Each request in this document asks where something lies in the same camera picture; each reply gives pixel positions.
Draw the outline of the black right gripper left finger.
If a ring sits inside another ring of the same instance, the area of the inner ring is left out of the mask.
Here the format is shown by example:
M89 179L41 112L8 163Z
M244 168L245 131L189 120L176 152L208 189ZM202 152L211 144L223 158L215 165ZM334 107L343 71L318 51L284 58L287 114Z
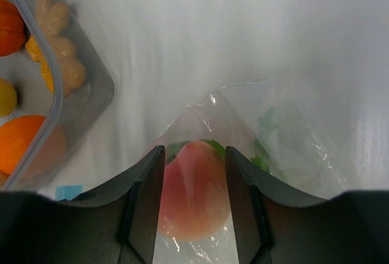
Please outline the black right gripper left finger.
M151 263L165 149L72 200L1 193L2 263Z

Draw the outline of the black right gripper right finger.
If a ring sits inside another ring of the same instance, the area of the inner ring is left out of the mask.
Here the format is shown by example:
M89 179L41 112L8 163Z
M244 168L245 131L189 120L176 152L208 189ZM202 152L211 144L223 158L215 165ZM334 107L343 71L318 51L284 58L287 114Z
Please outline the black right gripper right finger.
M387 263L388 192L330 200L266 173L237 149L225 170L240 263Z

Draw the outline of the pink fake peach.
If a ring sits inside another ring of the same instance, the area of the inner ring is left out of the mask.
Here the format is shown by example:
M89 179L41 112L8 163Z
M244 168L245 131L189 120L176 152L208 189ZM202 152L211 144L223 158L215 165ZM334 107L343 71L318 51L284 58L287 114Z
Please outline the pink fake peach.
M224 158L210 144L185 144L165 167L157 231L179 241L217 232L230 214Z

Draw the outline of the clear zip top bag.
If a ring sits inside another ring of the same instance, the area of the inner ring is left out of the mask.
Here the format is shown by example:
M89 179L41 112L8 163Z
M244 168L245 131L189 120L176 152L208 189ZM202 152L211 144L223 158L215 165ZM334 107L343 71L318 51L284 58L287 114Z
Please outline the clear zip top bag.
M279 152L294 151L321 173L322 190L308 194L330 200L349 192L351 178L346 174L343 162L317 135L294 97L284 98L276 93L276 84L277 79L271 77L228 86L197 105L186 107L156 139L157 145L165 147L165 161L169 144L201 139L214 139L225 150L233 147L250 160L255 156L253 141L257 138L270 154L270 175L274 176L271 171ZM258 117L271 107L275 109L272 121L278 124L272 133L267 124L258 124ZM240 263L231 208L221 228L200 240L179 241L157 231L153 263Z

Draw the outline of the clear grey plastic container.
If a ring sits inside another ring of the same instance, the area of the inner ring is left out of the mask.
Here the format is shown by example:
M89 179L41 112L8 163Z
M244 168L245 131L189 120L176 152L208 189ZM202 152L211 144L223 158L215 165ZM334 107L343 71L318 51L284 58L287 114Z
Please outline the clear grey plastic container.
M86 81L67 97L63 95L63 78L57 58L35 19L36 0L8 0L16 6L23 21L26 42L20 51L1 56L1 78L16 90L18 103L11 115L1 118L1 125L27 115L45 120L11 175L1 172L1 189L38 192L63 175L82 139L111 103L114 84L83 28L78 22L77 5L65 2L70 10L67 29L60 33L76 45L76 58L86 70ZM67 153L55 167L27 178L25 171L34 160L52 130L59 126L67 138Z

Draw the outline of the orange fake orange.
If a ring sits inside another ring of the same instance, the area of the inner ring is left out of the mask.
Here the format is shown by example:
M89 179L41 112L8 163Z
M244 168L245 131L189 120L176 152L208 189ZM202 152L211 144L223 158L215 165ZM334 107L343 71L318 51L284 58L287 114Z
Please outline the orange fake orange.
M31 144L44 116L27 115L1 125L1 172L11 175ZM67 138L63 129L56 126L37 152L24 176L31 178L55 167L67 153Z

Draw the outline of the yellow fake pear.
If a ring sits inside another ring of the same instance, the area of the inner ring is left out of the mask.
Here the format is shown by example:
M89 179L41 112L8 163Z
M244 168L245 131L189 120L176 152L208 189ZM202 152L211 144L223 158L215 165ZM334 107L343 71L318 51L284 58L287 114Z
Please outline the yellow fake pear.
M0 99L0 116L11 115L17 107L18 98L13 85L4 78L0 80Z

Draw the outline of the yellow-orange fake pretzel cluster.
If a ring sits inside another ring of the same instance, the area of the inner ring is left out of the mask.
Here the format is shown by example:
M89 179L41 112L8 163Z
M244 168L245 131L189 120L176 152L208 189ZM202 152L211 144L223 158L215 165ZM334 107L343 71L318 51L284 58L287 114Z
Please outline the yellow-orange fake pretzel cluster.
M53 50L63 78L63 95L67 97L86 81L86 70L76 58L77 47L60 33L68 28L70 10L65 2L36 0L35 19Z

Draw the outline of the red-orange fake pepper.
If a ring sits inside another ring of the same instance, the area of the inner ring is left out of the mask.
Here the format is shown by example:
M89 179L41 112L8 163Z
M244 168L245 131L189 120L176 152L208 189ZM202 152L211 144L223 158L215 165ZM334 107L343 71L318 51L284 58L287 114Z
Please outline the red-orange fake pepper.
M1 56L21 50L26 42L24 21L14 4L1 0Z

